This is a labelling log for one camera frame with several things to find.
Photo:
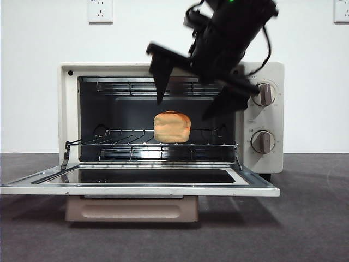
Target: oven rack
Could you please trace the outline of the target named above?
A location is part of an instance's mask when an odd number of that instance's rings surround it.
[[[62,168],[68,163],[70,146],[81,146],[81,161],[234,162],[238,144],[232,139],[227,143],[228,135],[219,133],[216,129],[192,129],[188,142],[164,144],[154,139],[154,130],[151,129],[107,130],[103,136],[67,141]],[[97,158],[89,158],[89,152],[97,153]]]
[[[105,132],[105,135],[67,142],[65,147],[67,146],[237,147],[238,144],[234,141],[227,144],[224,137],[219,135],[216,129],[192,129],[187,142],[173,144],[157,142],[152,129],[109,129]]]

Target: open oven door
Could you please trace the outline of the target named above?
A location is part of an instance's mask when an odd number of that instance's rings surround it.
[[[239,164],[125,162],[57,166],[3,184],[1,194],[278,197],[280,190]]]

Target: gray carpet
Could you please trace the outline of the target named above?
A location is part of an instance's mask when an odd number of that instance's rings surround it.
[[[2,182],[57,165],[2,154]],[[64,196],[1,197],[1,261],[349,261],[349,154],[287,154],[279,198],[200,197],[194,224],[64,221]]]

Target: oven knob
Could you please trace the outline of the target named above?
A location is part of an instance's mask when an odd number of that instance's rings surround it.
[[[260,106],[269,106],[275,100],[275,88],[269,83],[258,84],[260,94],[252,97],[253,101]]]
[[[261,154],[268,154],[275,146],[275,138],[268,131],[258,131],[251,139],[252,148]]]

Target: loaf of bread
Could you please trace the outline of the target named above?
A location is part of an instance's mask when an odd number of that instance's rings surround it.
[[[162,143],[184,143],[190,135],[190,118],[176,111],[166,111],[154,118],[154,138]]]

